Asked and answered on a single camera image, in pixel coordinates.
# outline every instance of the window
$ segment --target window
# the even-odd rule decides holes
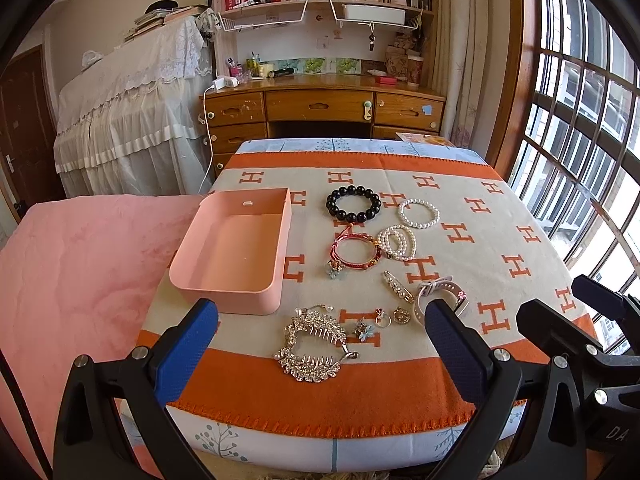
[[[510,186],[570,274],[640,296],[640,72],[589,0],[540,0],[534,100]],[[606,351],[629,344],[590,309]]]

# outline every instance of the red string bracelet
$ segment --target red string bracelet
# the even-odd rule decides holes
[[[351,227],[353,227],[353,224],[349,224],[347,227],[345,227],[334,240],[334,243],[331,244],[331,250],[329,250],[330,259],[327,262],[327,274],[331,279],[336,278],[338,276],[338,273],[343,270],[344,267],[348,267],[350,269],[366,270],[378,263],[380,258],[382,257],[382,248],[374,237],[364,233],[351,232]],[[345,240],[362,240],[363,242],[367,242],[376,248],[376,254],[372,259],[361,264],[348,262],[343,257],[341,257],[337,251],[340,242],[343,242]]]

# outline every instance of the keychain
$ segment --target keychain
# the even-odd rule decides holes
[[[373,52],[373,43],[376,41],[376,37],[373,35],[373,23],[369,23],[371,27],[371,34],[369,35],[369,52]]]

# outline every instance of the black bead bracelet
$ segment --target black bead bracelet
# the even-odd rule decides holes
[[[364,196],[371,200],[371,207],[366,211],[361,211],[360,213],[347,213],[346,211],[340,209],[335,201],[340,197],[345,195],[360,195]],[[371,220],[375,215],[380,212],[380,206],[382,206],[382,202],[380,202],[380,197],[374,193],[370,189],[364,189],[362,186],[342,186],[335,191],[332,191],[331,195],[326,198],[326,208],[329,211],[331,216],[335,216],[341,222],[347,221],[350,224],[363,223],[367,220]]]

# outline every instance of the white storage box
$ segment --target white storage box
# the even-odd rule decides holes
[[[361,22],[385,22],[404,25],[404,9],[373,5],[345,4],[344,18]]]

